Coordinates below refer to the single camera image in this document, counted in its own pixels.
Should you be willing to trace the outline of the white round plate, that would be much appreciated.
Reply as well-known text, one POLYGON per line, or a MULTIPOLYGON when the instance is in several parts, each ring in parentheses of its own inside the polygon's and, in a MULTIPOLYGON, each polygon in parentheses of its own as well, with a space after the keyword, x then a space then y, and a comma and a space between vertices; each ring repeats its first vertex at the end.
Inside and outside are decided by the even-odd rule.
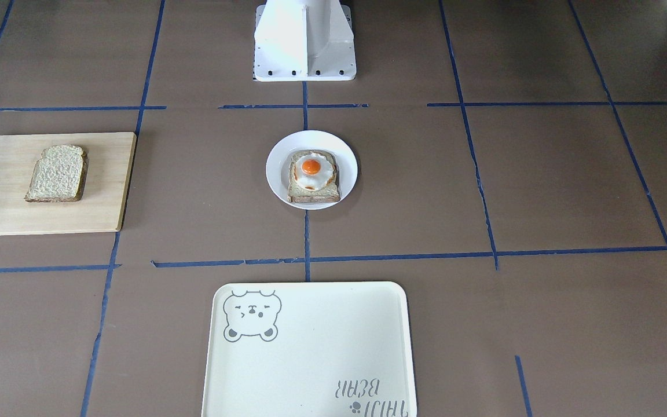
POLYGON ((332 154, 339 169, 339 193, 344 200, 357 184, 360 165, 352 148, 336 135, 323 130, 302 130, 290 134, 272 148, 266 161, 266 177, 270 189, 283 203, 302 210, 323 210, 336 205, 325 203, 294 203, 288 201, 289 167, 298 151, 326 151, 332 154))

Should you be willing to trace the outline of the brown bread slice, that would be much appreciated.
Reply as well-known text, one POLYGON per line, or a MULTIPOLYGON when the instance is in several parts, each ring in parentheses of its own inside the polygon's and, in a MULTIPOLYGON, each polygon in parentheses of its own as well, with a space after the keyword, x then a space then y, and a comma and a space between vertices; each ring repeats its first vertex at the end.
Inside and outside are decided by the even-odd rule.
POLYGON ((45 148, 35 162, 24 200, 29 203, 80 201, 87 170, 87 151, 81 146, 60 144, 45 148))

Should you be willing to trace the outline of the toast slice on plate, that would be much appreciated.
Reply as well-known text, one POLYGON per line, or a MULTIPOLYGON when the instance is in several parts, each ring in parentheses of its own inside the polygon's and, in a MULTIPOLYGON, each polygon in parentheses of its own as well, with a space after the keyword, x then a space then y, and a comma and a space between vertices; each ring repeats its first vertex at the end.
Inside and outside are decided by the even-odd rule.
POLYGON ((292 154, 291 156, 291 162, 289 163, 289 169, 288 169, 288 179, 289 179, 289 185, 288 185, 288 201, 291 203, 300 203, 300 204, 308 204, 308 203, 336 203, 340 201, 341 199, 341 193, 339 190, 339 169, 336 163, 336 159, 334 158, 333 154, 323 151, 323 150, 303 150, 303 151, 297 151, 292 154), (293 182, 293 162, 294 162, 294 157, 296 154, 304 153, 304 152, 318 152, 324 154, 330 161, 333 163, 335 167, 335 176, 333 179, 333 182, 331 182, 330 185, 326 186, 323 189, 320 189, 316 192, 309 192, 307 190, 304 190, 303 188, 300 188, 293 182))

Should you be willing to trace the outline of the fried egg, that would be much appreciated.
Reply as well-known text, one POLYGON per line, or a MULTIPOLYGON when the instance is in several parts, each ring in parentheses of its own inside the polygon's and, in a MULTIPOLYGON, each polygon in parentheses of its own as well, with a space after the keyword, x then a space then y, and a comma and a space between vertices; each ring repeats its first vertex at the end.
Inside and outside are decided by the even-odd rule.
POLYGON ((309 192, 316 192, 334 181, 334 164, 322 153, 296 154, 293 162, 293 182, 309 192))

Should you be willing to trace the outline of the cream bear serving tray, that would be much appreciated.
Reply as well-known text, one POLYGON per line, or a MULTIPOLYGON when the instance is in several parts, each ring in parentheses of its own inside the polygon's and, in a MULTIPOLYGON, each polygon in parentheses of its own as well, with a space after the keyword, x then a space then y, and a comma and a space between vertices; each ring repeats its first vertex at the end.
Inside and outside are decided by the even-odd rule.
POLYGON ((397 283, 230 283, 215 293, 201 415, 417 414, 397 283))

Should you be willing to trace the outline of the wooden cutting board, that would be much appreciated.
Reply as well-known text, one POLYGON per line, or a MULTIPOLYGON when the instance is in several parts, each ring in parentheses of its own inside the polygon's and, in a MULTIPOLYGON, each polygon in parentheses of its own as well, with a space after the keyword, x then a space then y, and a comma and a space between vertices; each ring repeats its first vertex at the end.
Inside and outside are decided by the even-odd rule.
POLYGON ((0 236, 121 229, 137 138, 132 132, 0 136, 0 236), (35 162, 52 145, 84 148, 86 182, 77 202, 26 202, 35 162))

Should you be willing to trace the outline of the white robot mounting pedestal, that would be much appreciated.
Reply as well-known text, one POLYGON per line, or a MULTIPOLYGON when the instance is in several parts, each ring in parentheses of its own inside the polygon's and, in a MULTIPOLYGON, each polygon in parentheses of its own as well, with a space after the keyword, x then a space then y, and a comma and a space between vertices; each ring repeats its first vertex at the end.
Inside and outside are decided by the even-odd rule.
POLYGON ((357 74, 351 10, 339 1, 267 1, 256 8, 254 42, 258 82, 344 82, 357 74))

